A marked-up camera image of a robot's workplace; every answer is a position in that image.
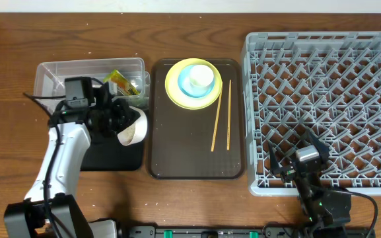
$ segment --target wood grain surface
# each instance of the wood grain surface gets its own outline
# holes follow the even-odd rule
[[[47,118],[22,92],[33,91],[45,61],[140,57],[231,58],[255,31],[381,30],[381,15],[0,14],[0,237],[3,212],[36,178],[48,143]],[[380,213],[376,232],[381,238]],[[145,166],[126,173],[81,173],[77,202],[87,220],[123,224],[261,227],[300,223],[296,198],[254,197],[247,178],[155,180]],[[353,198],[350,226],[368,227],[372,205]]]

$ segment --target yellow plate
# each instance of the yellow plate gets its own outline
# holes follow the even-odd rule
[[[206,65],[214,72],[215,84],[212,91],[208,95],[201,98],[192,98],[185,95],[178,87],[178,76],[182,70],[189,65]],[[206,60],[195,58],[183,59],[173,65],[170,71],[166,74],[165,79],[166,94],[170,97],[171,101],[182,108],[190,110],[205,108],[215,102],[221,92],[221,85],[222,80],[218,69]]]

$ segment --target yellow snack package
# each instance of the yellow snack package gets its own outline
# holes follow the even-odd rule
[[[118,86],[118,90],[125,96],[139,95],[139,91],[117,70],[113,70],[104,79],[104,83],[109,80],[115,82]]]

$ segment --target clear plastic container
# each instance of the clear plastic container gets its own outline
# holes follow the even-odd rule
[[[130,104],[141,104],[140,107],[143,107],[147,75],[145,75],[145,64],[141,58],[84,59],[41,63],[36,71],[34,95],[41,97],[63,96],[65,95],[64,80],[66,78],[87,76],[102,82],[105,76],[115,69],[140,92],[139,95],[118,96],[116,98],[127,99]],[[59,101],[40,100],[50,112],[53,112]]]

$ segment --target wooden table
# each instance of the wooden table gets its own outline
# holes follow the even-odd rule
[[[381,15],[0,14],[0,237],[3,212],[36,178],[48,143],[46,115],[22,97],[41,62],[140,57],[232,58],[255,31],[381,30]],[[376,232],[381,238],[380,213]],[[87,220],[126,225],[261,227],[302,221],[295,197],[255,197],[246,174],[230,181],[165,181],[145,166],[126,173],[81,173],[77,202]],[[372,204],[353,198],[351,226],[368,227]]]

